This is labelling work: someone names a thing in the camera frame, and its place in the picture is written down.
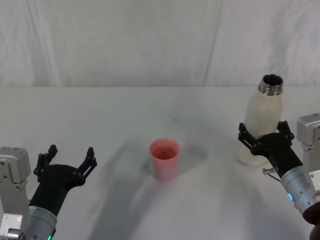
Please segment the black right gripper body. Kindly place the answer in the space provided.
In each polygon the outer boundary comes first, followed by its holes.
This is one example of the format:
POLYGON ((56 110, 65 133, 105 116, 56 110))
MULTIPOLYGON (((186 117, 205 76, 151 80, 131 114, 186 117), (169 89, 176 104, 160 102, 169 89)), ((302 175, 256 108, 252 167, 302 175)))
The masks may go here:
POLYGON ((303 165, 291 148, 293 138, 292 133, 276 132, 263 135, 252 143, 252 154, 267 158, 282 178, 288 171, 303 165))

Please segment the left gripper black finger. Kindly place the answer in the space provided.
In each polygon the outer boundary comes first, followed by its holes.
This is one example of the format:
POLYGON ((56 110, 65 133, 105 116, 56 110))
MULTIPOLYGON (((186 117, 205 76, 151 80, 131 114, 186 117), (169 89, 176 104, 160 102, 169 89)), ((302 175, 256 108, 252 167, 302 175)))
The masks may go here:
POLYGON ((95 152, 92 147, 89 147, 86 153, 86 157, 81 165, 73 172, 73 179, 75 186, 82 186, 86 182, 86 178, 91 174, 94 168, 97 166, 97 160, 95 158, 95 152))
POLYGON ((42 174, 46 167, 50 165, 52 159, 56 156, 58 149, 55 144, 52 144, 46 153, 40 153, 38 155, 37 165, 33 173, 36 176, 42 174))

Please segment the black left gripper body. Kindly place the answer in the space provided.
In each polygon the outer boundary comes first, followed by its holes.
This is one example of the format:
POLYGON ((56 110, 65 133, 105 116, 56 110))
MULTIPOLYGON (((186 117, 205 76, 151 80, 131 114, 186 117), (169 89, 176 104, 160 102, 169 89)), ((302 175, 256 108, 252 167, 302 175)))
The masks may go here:
POLYGON ((39 185, 29 202, 31 207, 40 207, 48 210, 55 216, 65 201, 68 192, 75 187, 85 184, 85 176, 77 168, 54 164, 44 168, 35 168, 39 185))

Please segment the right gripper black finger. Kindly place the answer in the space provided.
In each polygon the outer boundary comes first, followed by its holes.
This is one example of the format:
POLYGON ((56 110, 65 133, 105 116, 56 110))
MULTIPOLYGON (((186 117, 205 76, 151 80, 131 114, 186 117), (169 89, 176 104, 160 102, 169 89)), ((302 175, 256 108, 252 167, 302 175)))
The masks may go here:
POLYGON ((249 149, 252 154, 258 152, 258 142, 257 140, 247 131, 244 123, 240 123, 238 127, 238 140, 249 149))
POLYGON ((291 132, 289 124, 286 120, 279 121, 277 125, 277 130, 279 133, 281 133, 284 138, 287 140, 288 145, 292 146, 292 140, 295 138, 294 134, 291 132))

